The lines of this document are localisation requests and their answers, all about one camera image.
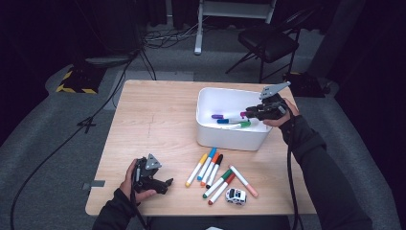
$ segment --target small white toy car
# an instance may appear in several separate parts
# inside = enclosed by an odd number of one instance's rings
[[[244,205],[247,202],[247,194],[239,189],[229,189],[226,192],[226,200],[229,203]]]

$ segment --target white container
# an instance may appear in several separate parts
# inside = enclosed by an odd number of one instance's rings
[[[272,127],[258,119],[239,129],[224,129],[212,118],[214,114],[238,117],[246,107],[261,104],[260,92],[225,88],[203,88],[199,92],[196,109],[197,142],[201,146],[229,150],[259,150]]]

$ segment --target black sleeve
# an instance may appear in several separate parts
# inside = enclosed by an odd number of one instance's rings
[[[102,207],[93,229],[126,229],[134,214],[131,202],[120,189],[117,189],[113,199]]]
[[[287,143],[292,125],[280,129]],[[349,182],[327,154],[323,138],[302,116],[295,117],[292,152],[302,168],[304,182],[323,229],[372,229]]]

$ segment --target chair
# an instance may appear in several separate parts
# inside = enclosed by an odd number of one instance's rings
[[[230,73],[236,66],[250,58],[260,58],[259,83],[270,76],[289,66],[288,73],[292,69],[293,58],[299,47],[299,35],[306,20],[313,13],[320,10],[321,6],[313,6],[289,16],[281,24],[275,26],[272,24],[263,24],[249,28],[238,34],[238,41],[248,48],[249,52],[242,57],[235,65],[226,71]],[[272,63],[280,58],[291,54],[290,62],[285,64],[275,72],[263,76],[263,63]]]

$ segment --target felt-tip marker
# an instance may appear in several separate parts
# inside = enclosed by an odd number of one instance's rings
[[[210,189],[209,189],[208,191],[206,191],[206,193],[204,193],[203,198],[209,197],[209,195],[210,195],[212,192],[214,192],[214,190],[215,190],[218,186],[220,186],[221,183],[223,183],[224,180],[226,180],[226,179],[230,176],[231,173],[233,173],[233,171],[230,169],[230,170],[228,170],[227,172],[225,172],[223,175],[221,175],[221,177],[218,178],[218,180],[215,182],[215,184],[214,184],[212,187],[210,187]]]
[[[191,186],[191,184],[192,184],[192,182],[193,182],[193,180],[194,180],[194,177],[197,175],[197,172],[199,172],[200,168],[201,168],[202,165],[204,164],[205,160],[207,159],[207,156],[208,156],[208,154],[205,153],[205,154],[203,154],[202,158],[200,158],[199,163],[197,163],[197,165],[196,165],[196,167],[194,168],[194,170],[193,170],[191,176],[189,176],[188,181],[186,181],[186,184],[185,184],[186,187]]]
[[[206,183],[206,189],[210,189],[210,187],[212,186],[214,178],[217,175],[217,171],[218,171],[218,168],[220,168],[222,160],[223,160],[223,154],[218,155],[218,158],[215,161],[215,165],[212,170],[212,173],[210,173],[209,181]]]
[[[207,179],[209,178],[209,175],[212,173],[212,170],[213,170],[215,162],[217,161],[218,155],[219,155],[219,153],[216,152],[212,159],[212,162],[210,162],[209,167],[207,168],[206,172],[204,172],[203,179],[200,182],[200,185],[202,187],[206,185]]]
[[[241,181],[242,184],[244,184],[245,188],[247,188],[248,191],[250,191],[251,195],[254,197],[258,196],[258,192],[254,189],[254,187],[252,187],[248,181],[244,178],[244,176],[242,176],[241,173],[239,173],[239,171],[236,169],[236,167],[230,165],[229,168],[233,171],[233,173],[236,174],[236,176],[238,177],[238,179]]]
[[[213,114],[212,118],[213,119],[229,119],[229,118],[244,118],[245,117],[245,112],[240,112],[239,116],[224,116],[222,114]]]
[[[231,183],[231,181],[236,177],[234,173],[231,173],[230,176],[224,181],[224,183],[221,185],[221,187],[215,192],[212,198],[209,200],[209,205],[213,205],[215,201],[218,199],[218,197],[224,192],[224,190],[227,188],[227,186]]]
[[[249,122],[248,118],[227,118],[227,119],[217,119],[218,124],[235,124],[241,122]]]
[[[217,148],[212,148],[212,150],[209,153],[209,156],[206,159],[206,162],[204,163],[199,175],[197,176],[197,180],[202,180],[203,179],[203,175],[206,172],[207,168],[209,167],[210,162],[212,161],[212,158],[215,155],[215,152],[217,151]]]
[[[249,127],[251,125],[251,122],[241,122],[239,124],[234,124],[234,125],[227,125],[227,126],[220,126],[220,128],[223,129],[239,129],[243,127]]]

